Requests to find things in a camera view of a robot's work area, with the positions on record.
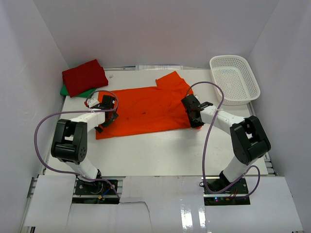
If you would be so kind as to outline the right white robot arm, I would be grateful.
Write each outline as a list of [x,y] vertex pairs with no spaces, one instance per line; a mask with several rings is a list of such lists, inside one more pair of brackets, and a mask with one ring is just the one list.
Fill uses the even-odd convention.
[[210,102],[200,103],[190,94],[181,100],[192,128],[204,124],[227,133],[231,137],[234,157],[219,174],[219,178],[203,185],[212,192],[232,193],[237,181],[251,165],[271,149],[270,141],[256,116],[241,117],[222,111]]

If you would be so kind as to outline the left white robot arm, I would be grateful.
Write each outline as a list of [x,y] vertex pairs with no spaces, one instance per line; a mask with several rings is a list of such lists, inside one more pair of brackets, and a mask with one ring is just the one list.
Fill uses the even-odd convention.
[[52,147],[52,157],[65,163],[86,181],[86,188],[93,194],[102,190],[101,172],[86,158],[88,132],[95,129],[102,133],[117,118],[117,100],[104,95],[100,100],[90,99],[86,105],[91,112],[57,122]]

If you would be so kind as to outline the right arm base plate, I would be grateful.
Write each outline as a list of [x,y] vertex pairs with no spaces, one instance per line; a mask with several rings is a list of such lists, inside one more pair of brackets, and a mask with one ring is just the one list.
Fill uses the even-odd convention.
[[235,206],[235,205],[250,205],[250,198],[245,197],[248,193],[246,179],[242,178],[227,191],[220,194],[212,194],[204,187],[203,182],[199,186],[204,190],[205,206]]

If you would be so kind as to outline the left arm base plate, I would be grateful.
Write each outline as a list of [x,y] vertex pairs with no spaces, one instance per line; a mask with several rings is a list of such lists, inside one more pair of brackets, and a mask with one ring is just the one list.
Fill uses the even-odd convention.
[[72,197],[74,204],[119,204],[113,188],[118,190],[118,180],[87,182],[77,179]]

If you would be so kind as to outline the orange t shirt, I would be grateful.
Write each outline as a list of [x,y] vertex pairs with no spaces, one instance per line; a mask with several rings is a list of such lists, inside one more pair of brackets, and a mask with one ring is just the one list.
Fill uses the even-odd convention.
[[119,99],[117,119],[96,139],[155,133],[190,127],[181,100],[193,90],[177,72],[155,81],[155,86],[114,90]]

